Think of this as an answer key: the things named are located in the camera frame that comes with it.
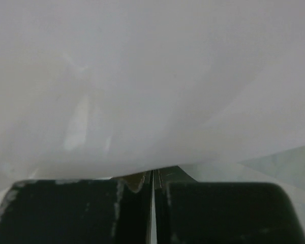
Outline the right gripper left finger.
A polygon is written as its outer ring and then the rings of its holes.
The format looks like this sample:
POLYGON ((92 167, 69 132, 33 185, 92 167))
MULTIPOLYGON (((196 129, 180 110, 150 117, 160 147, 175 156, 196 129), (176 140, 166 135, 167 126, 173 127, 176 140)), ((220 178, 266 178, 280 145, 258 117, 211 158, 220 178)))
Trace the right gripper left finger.
POLYGON ((149 243, 152 177, 18 181, 0 204, 0 243, 149 243))

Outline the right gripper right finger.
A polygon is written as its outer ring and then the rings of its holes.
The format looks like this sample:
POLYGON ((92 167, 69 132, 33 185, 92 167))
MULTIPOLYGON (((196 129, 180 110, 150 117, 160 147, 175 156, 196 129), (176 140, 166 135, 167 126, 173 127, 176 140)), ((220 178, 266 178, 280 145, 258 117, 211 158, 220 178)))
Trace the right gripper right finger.
POLYGON ((158 243, 305 243, 292 202, 268 182, 199 182, 154 171, 158 243))

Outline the white plastic bag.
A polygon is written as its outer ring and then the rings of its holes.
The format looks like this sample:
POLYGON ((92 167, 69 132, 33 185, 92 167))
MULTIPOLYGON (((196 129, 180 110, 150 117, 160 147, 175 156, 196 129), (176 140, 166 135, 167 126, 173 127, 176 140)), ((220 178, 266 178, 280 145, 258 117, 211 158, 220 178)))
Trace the white plastic bag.
POLYGON ((305 145, 305 1, 0 1, 0 191, 305 145))

